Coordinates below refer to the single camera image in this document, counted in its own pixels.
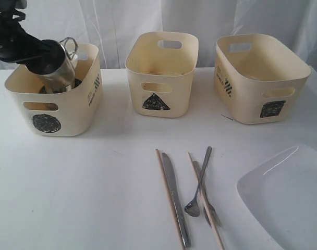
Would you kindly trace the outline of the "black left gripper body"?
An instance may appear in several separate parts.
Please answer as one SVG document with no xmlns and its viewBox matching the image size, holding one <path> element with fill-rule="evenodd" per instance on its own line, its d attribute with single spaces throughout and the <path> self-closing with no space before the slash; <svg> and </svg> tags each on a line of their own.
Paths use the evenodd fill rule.
<svg viewBox="0 0 317 250">
<path fill-rule="evenodd" d="M 0 0 L 0 61 L 25 64 L 48 53 L 48 46 L 20 25 L 27 5 L 27 1 Z"/>
</svg>

